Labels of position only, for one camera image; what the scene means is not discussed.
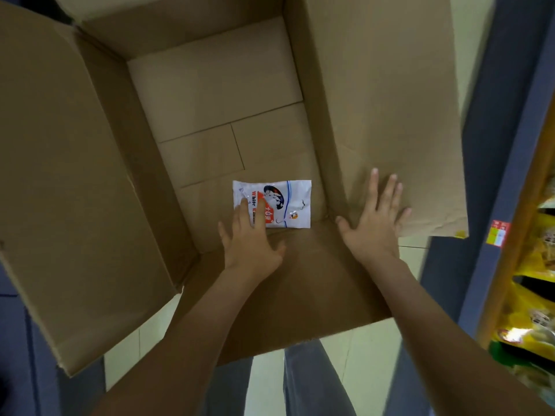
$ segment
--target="cardboard box inner wall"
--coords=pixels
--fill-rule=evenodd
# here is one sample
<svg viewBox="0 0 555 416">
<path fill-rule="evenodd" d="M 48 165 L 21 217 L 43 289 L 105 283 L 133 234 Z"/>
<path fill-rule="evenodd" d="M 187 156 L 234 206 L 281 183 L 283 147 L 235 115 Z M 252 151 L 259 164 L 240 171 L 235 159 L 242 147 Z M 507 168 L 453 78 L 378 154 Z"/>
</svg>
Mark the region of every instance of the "cardboard box inner wall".
<svg viewBox="0 0 555 416">
<path fill-rule="evenodd" d="M 406 235 L 466 230 L 448 0 L 420 0 L 418 8 L 406 0 L 233 0 L 232 9 L 228 2 L 139 3 L 77 17 L 80 33 L 0 5 L 3 24 L 29 35 L 21 41 L 8 32 L 0 40 L 15 58 L 4 65 L 3 75 L 17 76 L 8 94 L 23 99 L 20 86 L 30 85 L 18 70 L 26 70 L 27 81 L 48 93 L 34 107 L 49 103 L 42 122 L 19 125 L 14 115 L 6 127 L 0 120 L 2 133 L 27 137 L 10 140 L 14 158 L 0 157 L 8 187 L 2 258 L 70 374 L 137 328 L 182 283 L 176 318 L 211 285 L 223 268 L 216 223 L 229 223 L 233 179 L 311 179 L 313 223 L 270 236 L 271 243 L 286 238 L 288 255 L 241 311 L 221 362 L 389 316 L 327 218 L 357 221 L 369 168 L 396 171 L 411 187 L 406 201 L 415 219 Z M 37 34 L 62 55 L 42 50 L 32 40 Z M 39 72 L 31 65 L 39 62 L 49 67 Z M 4 111 L 23 109 L 21 102 Z M 36 132 L 52 146 L 69 138 L 74 147 L 43 154 L 35 143 L 27 155 Z M 117 166 L 106 167 L 107 157 Z M 52 163 L 66 167 L 47 178 L 41 171 Z M 14 174 L 24 184 L 9 180 Z M 38 176 L 45 187 L 39 202 L 25 185 L 36 186 Z M 111 197 L 106 181 L 121 183 Z M 60 194 L 66 190 L 72 195 Z M 76 200 L 86 195 L 93 201 Z M 61 210 L 77 210 L 86 227 L 75 230 L 70 220 L 61 230 L 49 214 L 54 207 L 60 219 Z M 98 209 L 118 224 L 101 224 Z M 44 233 L 55 242 L 34 247 Z M 65 260 L 46 258 L 53 244 Z M 108 271 L 114 256 L 120 265 Z M 92 262 L 94 276 L 81 270 Z M 39 275 L 42 290 L 33 285 Z"/>
</svg>

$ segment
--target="white candy package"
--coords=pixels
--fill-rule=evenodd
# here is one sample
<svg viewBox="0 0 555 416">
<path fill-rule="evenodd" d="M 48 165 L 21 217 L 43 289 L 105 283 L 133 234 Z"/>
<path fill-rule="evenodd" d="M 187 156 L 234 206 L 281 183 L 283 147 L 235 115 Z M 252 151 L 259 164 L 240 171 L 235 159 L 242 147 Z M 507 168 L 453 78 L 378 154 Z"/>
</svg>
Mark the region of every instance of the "white candy package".
<svg viewBox="0 0 555 416">
<path fill-rule="evenodd" d="M 250 222 L 254 224 L 259 199 L 266 200 L 266 227 L 310 227 L 310 192 L 312 181 L 249 183 L 233 181 L 233 206 L 242 198 L 249 202 Z"/>
</svg>

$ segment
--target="person's right hand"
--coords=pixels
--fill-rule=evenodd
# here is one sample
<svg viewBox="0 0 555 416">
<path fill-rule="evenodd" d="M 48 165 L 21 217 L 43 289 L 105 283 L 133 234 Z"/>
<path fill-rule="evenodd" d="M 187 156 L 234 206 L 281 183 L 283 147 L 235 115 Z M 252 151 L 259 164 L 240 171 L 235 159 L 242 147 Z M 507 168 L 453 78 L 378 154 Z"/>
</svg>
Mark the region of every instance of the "person's right hand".
<svg viewBox="0 0 555 416">
<path fill-rule="evenodd" d="M 389 177 L 381 195 L 378 194 L 378 169 L 372 169 L 364 211 L 356 229 L 338 216 L 337 227 L 353 256 L 364 266 L 373 267 L 381 260 L 399 258 L 399 233 L 411 209 L 399 214 L 403 185 L 397 175 Z"/>
</svg>

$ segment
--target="person's left hand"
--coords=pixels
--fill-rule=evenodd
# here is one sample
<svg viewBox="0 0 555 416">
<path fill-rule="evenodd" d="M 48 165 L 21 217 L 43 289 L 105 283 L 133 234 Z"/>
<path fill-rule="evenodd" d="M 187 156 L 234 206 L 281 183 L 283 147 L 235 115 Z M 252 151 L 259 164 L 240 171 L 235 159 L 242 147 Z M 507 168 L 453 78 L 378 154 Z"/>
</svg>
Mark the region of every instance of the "person's left hand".
<svg viewBox="0 0 555 416">
<path fill-rule="evenodd" d="M 227 234 L 224 224 L 218 222 L 225 251 L 225 269 L 244 274 L 256 284 L 276 271 L 285 255 L 285 244 L 279 244 L 277 250 L 268 244 L 264 209 L 266 202 L 260 199 L 252 227 L 246 198 L 242 199 L 233 214 L 232 237 Z"/>
</svg>

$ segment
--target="gray pants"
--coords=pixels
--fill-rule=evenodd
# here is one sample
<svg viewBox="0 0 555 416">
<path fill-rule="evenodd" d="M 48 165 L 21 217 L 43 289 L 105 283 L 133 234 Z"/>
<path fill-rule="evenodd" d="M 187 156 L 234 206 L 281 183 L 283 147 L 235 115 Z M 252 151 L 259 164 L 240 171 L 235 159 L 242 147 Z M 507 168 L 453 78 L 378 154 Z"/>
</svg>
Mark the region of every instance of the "gray pants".
<svg viewBox="0 0 555 416">
<path fill-rule="evenodd" d="M 243 416 L 252 364 L 247 358 L 216 368 L 203 416 Z M 319 340 L 285 350 L 283 394 L 287 416 L 356 416 Z"/>
</svg>

